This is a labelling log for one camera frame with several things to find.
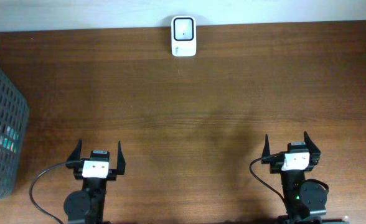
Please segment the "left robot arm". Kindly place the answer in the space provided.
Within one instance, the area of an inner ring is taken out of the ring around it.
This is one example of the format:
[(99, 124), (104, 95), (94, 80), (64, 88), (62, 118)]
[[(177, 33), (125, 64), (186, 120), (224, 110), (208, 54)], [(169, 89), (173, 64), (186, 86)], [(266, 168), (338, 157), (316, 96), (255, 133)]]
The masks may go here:
[(83, 182), (82, 189), (67, 196), (63, 209), (69, 223), (105, 223), (103, 214), (107, 183), (114, 182), (117, 176), (125, 172), (126, 161), (121, 144), (118, 143), (115, 169), (110, 168), (108, 151), (94, 150), (89, 158), (81, 158), (81, 150), (82, 141), (79, 140), (67, 159), (66, 168), (73, 170), (74, 178)]

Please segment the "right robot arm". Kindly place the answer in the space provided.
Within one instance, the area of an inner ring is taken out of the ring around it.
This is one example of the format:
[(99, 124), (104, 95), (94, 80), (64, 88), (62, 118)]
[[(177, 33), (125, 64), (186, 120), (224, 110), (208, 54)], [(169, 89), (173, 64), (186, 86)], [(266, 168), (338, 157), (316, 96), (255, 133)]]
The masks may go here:
[(307, 132), (302, 142), (291, 142), (286, 151), (277, 154), (270, 153), (269, 139), (265, 137), (261, 163), (270, 166), (271, 174), (280, 175), (286, 207), (286, 215), (278, 217), (279, 223), (320, 222), (326, 214), (328, 185), (305, 177), (318, 165), (320, 156), (321, 151)]

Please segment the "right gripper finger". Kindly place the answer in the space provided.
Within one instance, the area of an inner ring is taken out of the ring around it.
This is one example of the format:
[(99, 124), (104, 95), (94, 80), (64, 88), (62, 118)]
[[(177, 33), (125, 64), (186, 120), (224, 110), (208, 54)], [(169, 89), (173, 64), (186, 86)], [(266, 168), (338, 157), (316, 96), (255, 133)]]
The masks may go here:
[(265, 145), (263, 147), (263, 151), (261, 154), (261, 163), (262, 164), (269, 164), (269, 158), (270, 158), (270, 144), (269, 144), (269, 139), (268, 139), (268, 135), (265, 135)]
[(310, 161), (312, 165), (317, 165), (321, 156), (321, 151), (313, 143), (306, 131), (304, 132), (304, 142), (306, 143), (306, 147), (310, 153)]

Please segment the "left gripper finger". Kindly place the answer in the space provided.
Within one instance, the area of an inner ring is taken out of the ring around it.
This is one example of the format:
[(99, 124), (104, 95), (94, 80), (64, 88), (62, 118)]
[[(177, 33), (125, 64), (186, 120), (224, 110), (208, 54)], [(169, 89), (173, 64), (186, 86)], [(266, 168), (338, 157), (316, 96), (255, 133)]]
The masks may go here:
[(80, 165), (80, 154), (82, 150), (82, 140), (79, 139), (75, 149), (67, 158), (66, 168), (75, 169)]
[(124, 175), (126, 168), (126, 161), (124, 159), (123, 152), (121, 150), (121, 141), (118, 142), (118, 155), (117, 155), (117, 167), (116, 173), (118, 175)]

